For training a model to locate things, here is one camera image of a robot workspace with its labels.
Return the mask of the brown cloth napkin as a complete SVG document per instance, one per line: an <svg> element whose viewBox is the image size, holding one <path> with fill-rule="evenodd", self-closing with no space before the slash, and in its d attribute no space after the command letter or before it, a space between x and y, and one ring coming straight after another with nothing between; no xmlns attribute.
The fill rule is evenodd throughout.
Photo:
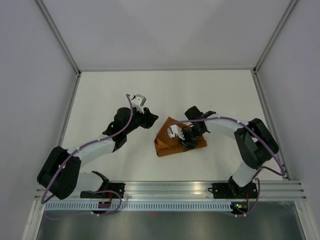
<svg viewBox="0 0 320 240"><path fill-rule="evenodd" d="M179 144L180 138L178 137L169 138L168 136L168 127L170 126L170 124L172 124L175 121L176 120L174 118L168 117L156 135L156 138L154 140L154 145L155 145L155 150L158 157L164 157L168 155L185 152L183 150L183 147ZM187 127L190 124L187 125L185 123L177 123L176 125L182 129L183 127ZM203 136L201 136L197 142L198 142L198 147L195 149L201 149L201 148L207 147L207 142Z"/></svg>

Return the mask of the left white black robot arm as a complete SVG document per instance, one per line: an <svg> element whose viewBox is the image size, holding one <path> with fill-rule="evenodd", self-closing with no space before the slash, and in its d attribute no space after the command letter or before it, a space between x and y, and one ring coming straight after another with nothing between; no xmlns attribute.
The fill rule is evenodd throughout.
<svg viewBox="0 0 320 240"><path fill-rule="evenodd" d="M128 134L139 127L151 128L158 118L147 107L143 112L135 107L119 108L113 121L97 139L72 149L54 147L37 176L37 182L58 199L66 199L77 186L82 165L119 150L127 142Z"/></svg>

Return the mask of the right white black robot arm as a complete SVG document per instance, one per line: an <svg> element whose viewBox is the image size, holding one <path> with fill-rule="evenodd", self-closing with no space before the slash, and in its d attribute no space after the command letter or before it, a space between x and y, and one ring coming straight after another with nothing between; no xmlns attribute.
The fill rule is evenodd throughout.
<svg viewBox="0 0 320 240"><path fill-rule="evenodd" d="M179 127L174 123L168 128L168 135L179 138L184 152L199 147L205 133L220 134L236 141L242 162L228 180L228 192L235 198L246 192L246 186L279 151L277 142L259 118L243 122L220 116L215 111L203 113L196 106L184 114L190 126Z"/></svg>

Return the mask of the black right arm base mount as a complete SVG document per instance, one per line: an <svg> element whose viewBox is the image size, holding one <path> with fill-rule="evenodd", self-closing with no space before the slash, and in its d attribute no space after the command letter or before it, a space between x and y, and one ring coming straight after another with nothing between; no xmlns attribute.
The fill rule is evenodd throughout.
<svg viewBox="0 0 320 240"><path fill-rule="evenodd" d="M211 184L214 199L256 199L258 196L257 185L253 182L244 187L235 186L231 190L227 182L214 182Z"/></svg>

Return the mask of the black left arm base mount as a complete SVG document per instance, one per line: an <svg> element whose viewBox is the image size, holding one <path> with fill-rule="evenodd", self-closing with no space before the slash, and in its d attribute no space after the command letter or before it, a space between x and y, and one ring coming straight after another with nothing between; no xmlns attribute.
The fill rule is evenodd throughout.
<svg viewBox="0 0 320 240"><path fill-rule="evenodd" d="M81 199L119 199L115 194L117 193L122 199L125 193L125 183L123 182L109 182L103 183L96 191L99 193L92 193L89 190L80 193Z"/></svg>

